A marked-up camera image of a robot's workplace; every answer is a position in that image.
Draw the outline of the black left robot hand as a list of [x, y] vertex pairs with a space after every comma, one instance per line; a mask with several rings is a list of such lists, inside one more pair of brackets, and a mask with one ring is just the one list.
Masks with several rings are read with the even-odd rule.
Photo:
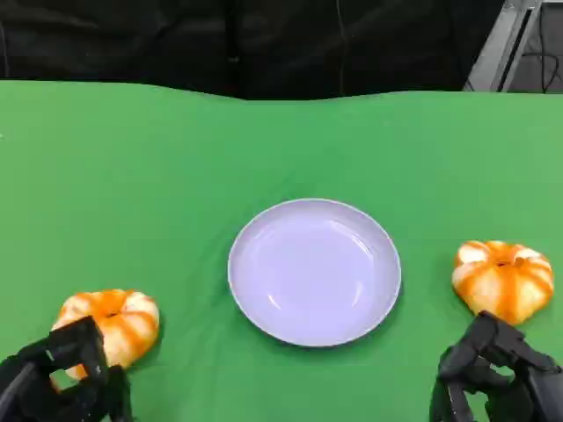
[[[86, 376], [58, 389], [51, 374], [83, 366]], [[108, 366], [103, 336], [94, 319], [83, 317], [1, 363], [2, 421], [132, 421], [125, 370]]]

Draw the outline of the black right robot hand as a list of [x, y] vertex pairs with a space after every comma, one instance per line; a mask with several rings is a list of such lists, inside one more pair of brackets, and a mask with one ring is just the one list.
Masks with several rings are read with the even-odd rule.
[[466, 395], [477, 392], [491, 421], [562, 420], [562, 366], [487, 311], [441, 355], [429, 419], [473, 421]]

